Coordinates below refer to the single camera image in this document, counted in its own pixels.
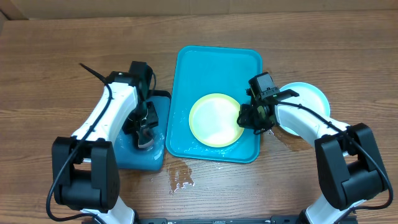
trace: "round plate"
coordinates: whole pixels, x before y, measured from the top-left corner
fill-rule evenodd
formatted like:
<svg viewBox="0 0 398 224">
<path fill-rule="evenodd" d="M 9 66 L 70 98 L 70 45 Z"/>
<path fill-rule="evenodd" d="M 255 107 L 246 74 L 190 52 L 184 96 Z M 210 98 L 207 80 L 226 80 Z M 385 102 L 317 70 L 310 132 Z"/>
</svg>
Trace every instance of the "round plate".
<svg viewBox="0 0 398 224">
<path fill-rule="evenodd" d="M 200 98 L 189 114 L 192 134 L 211 147 L 225 147 L 234 143 L 243 133 L 243 128 L 236 122 L 240 107 L 232 97 L 220 93 Z"/>
<path fill-rule="evenodd" d="M 317 87 L 303 82 L 295 82 L 289 83 L 283 86 L 280 91 L 291 89 L 296 91 L 300 96 L 299 97 L 290 97 L 284 101 L 290 103 L 301 103 L 303 106 L 311 108 L 312 110 L 316 111 L 317 113 L 322 113 L 327 116 L 330 116 L 330 104 L 328 99 L 326 98 L 325 94 L 322 93 L 320 89 Z M 280 126 L 285 131 L 290 134 L 294 134 L 298 136 L 298 134 L 292 131 L 290 128 L 286 128 L 285 126 Z"/>
</svg>

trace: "brown stain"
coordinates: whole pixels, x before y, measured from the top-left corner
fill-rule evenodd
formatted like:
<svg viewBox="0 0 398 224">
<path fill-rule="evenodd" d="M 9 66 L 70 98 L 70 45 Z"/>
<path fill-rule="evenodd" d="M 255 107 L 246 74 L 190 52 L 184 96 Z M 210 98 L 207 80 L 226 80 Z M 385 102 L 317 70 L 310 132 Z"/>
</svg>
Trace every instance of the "brown stain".
<svg viewBox="0 0 398 224">
<path fill-rule="evenodd" d="M 312 146 L 308 144 L 304 139 L 298 136 L 289 134 L 281 127 L 272 128 L 273 135 L 282 143 L 285 144 L 292 151 L 304 151 L 312 149 Z"/>
<path fill-rule="evenodd" d="M 174 194 L 177 190 L 185 189 L 189 185 L 195 185 L 195 182 L 191 178 L 192 169 L 180 159 L 167 164 L 167 172 L 170 177 L 170 194 Z"/>
</svg>

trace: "light blue tray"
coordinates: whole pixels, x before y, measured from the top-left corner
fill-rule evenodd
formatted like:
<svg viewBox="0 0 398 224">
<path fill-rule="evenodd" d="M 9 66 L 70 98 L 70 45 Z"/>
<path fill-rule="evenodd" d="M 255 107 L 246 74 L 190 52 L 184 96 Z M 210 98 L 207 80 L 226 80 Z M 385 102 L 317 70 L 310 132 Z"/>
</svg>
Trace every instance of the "light blue tray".
<svg viewBox="0 0 398 224">
<path fill-rule="evenodd" d="M 260 136 L 245 129 L 232 145 L 214 148 L 192 134 L 188 118 L 193 104 L 210 93 L 249 103 L 249 79 L 262 72 L 262 58 L 254 50 L 187 46 L 178 53 L 166 147 L 177 157 L 249 163 L 260 152 Z"/>
</svg>

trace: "wood grain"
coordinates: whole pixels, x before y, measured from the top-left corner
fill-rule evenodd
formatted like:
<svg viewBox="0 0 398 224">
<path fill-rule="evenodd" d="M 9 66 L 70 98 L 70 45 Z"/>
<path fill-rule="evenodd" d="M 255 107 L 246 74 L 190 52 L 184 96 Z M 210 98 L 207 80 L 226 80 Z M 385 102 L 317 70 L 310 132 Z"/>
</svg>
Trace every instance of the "wood grain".
<svg viewBox="0 0 398 224">
<path fill-rule="evenodd" d="M 9 21 L 0 36 L 0 222 L 53 223 L 45 213 L 51 145 L 80 126 L 103 89 L 79 62 L 104 75 L 148 62 L 157 88 L 171 91 L 186 45 L 254 49 L 277 85 L 318 86 L 335 119 L 372 128 L 398 189 L 397 11 Z M 121 170 L 121 197 L 141 217 L 298 214 L 320 194 L 315 154 L 301 139 L 276 134 L 262 136 L 251 164 L 166 154 L 160 172 Z M 171 194 L 173 175 L 184 170 L 195 186 Z M 383 193 L 368 204 L 385 200 Z M 75 213 L 52 207 L 58 216 Z M 361 211 L 360 223 L 396 223 L 397 208 Z"/>
</svg>

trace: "table surface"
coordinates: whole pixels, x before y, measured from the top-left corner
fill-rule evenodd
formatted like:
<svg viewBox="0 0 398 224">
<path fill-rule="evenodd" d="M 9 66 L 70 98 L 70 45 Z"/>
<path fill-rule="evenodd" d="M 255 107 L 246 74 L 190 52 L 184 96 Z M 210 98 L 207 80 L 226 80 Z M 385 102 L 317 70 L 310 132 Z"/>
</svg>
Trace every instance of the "table surface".
<svg viewBox="0 0 398 224">
<path fill-rule="evenodd" d="M 0 222 L 53 223 L 45 212 L 51 147 L 91 113 L 107 75 L 148 62 L 172 91 L 186 45 L 254 49 L 278 86 L 307 82 L 332 116 L 369 125 L 398 189 L 397 11 L 9 21 L 0 36 Z M 314 150 L 274 128 L 251 164 L 165 155 L 160 172 L 121 170 L 121 197 L 140 217 L 244 218 L 298 214 L 321 194 Z M 195 185 L 177 189 L 177 183 Z M 380 194 L 367 204 L 387 200 Z M 360 223 L 396 223 L 398 203 L 360 211 Z M 76 212 L 53 202 L 53 212 Z"/>
</svg>

